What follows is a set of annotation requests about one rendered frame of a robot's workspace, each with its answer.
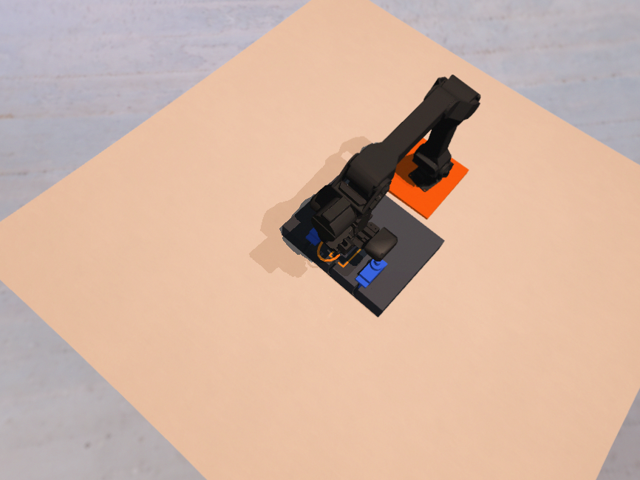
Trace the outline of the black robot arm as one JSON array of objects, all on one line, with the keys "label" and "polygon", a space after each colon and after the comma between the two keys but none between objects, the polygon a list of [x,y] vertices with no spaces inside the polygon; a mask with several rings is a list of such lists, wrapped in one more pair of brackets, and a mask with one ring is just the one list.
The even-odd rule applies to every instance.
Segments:
[{"label": "black robot arm", "polygon": [[[454,165],[448,147],[457,127],[480,106],[481,95],[454,75],[440,77],[419,106],[384,140],[354,154],[331,186],[337,196],[312,218],[320,240],[337,255],[346,255],[358,235],[358,216],[365,216],[389,191],[396,165],[431,131],[414,153],[417,169],[408,177],[427,192],[449,175]],[[349,183],[343,182],[347,178]]]}]

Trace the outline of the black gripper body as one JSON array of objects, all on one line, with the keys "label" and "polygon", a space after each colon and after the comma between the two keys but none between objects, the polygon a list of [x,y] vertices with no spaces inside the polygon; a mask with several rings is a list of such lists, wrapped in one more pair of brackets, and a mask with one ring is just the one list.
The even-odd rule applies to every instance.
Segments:
[{"label": "black gripper body", "polygon": [[[325,185],[310,200],[310,208],[315,212],[320,211],[328,202],[337,196],[337,192]],[[372,212],[372,211],[371,211]],[[381,261],[389,251],[397,244],[398,237],[385,227],[381,229],[372,222],[372,214],[358,216],[354,224],[358,225],[358,239],[366,244],[364,250],[375,261]]]}]

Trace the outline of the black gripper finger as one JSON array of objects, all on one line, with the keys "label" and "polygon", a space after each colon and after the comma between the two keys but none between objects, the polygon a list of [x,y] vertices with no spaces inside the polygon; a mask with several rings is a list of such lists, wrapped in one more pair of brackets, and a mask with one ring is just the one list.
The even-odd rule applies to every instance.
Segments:
[{"label": "black gripper finger", "polygon": [[362,241],[358,239],[358,236],[354,238],[353,243],[355,244],[355,246],[357,246],[361,250],[363,250],[366,246],[366,244],[364,244]]}]

